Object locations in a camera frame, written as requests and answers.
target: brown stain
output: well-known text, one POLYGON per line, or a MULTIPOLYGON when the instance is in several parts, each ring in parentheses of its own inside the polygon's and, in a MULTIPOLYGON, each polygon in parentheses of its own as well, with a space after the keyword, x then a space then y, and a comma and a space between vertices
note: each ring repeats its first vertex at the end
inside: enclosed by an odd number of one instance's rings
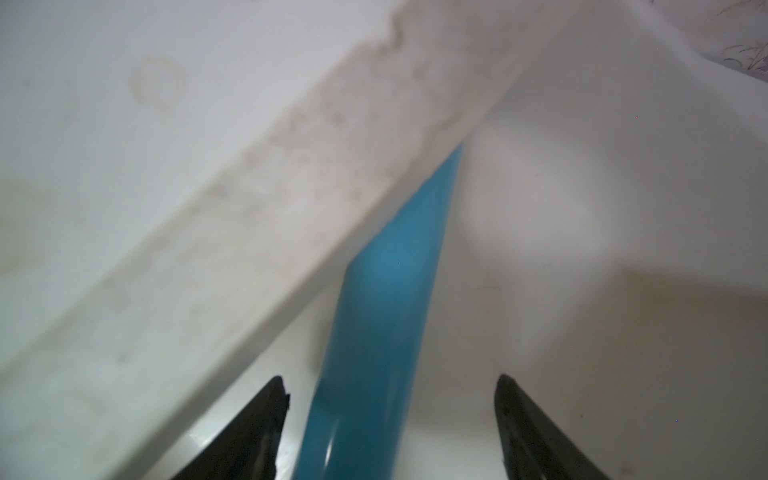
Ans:
POLYGON ((51 209, 51 198, 23 180, 0 178, 0 276, 37 265, 45 255, 35 248, 28 225, 51 209))
POLYGON ((621 468, 619 468, 619 473, 622 477, 634 477, 634 468, 632 465, 629 464, 626 460, 621 462, 621 468))
POLYGON ((136 104, 168 112, 184 96, 187 72, 166 56, 147 55, 131 72, 130 84, 136 104))
POLYGON ((17 221, 0 217, 0 276, 37 265, 45 258, 30 246, 32 238, 17 221))

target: blue plastic tube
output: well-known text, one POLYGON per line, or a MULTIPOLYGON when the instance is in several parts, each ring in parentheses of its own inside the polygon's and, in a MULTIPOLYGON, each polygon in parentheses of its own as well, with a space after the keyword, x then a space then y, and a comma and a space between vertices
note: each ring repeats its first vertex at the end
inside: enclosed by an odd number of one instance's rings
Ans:
POLYGON ((389 480, 461 147, 347 267, 296 480, 389 480))

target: floral wallpaper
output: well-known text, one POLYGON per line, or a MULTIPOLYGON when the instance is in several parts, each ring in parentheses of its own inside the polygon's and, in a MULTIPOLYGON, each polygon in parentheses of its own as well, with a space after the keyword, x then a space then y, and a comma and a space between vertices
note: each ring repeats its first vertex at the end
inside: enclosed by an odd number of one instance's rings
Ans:
POLYGON ((706 58, 768 81, 768 0, 647 0, 706 58))

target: white surface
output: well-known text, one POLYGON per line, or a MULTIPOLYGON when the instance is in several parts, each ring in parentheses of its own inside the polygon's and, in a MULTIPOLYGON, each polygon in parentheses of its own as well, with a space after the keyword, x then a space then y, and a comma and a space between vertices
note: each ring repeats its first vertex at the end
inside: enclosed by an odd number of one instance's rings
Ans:
POLYGON ((2 477, 143 473, 578 6, 3 5, 2 477))
POLYGON ((0 365, 398 3, 4 2, 0 365))
MULTIPOLYGON (((668 43, 633 8, 592 2, 466 141, 401 480, 505 478, 500 372, 610 478, 768 477, 768 162, 764 126, 735 113, 749 92, 730 88, 766 85, 668 43)), ((147 480, 275 374, 292 394, 290 478, 338 288, 147 480)))

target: blue pipe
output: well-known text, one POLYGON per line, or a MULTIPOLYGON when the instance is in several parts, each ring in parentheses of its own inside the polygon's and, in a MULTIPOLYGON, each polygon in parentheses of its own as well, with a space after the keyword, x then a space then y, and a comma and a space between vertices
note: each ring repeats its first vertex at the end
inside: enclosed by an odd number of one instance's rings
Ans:
POLYGON ((347 267, 296 480, 392 477, 460 155, 347 267))

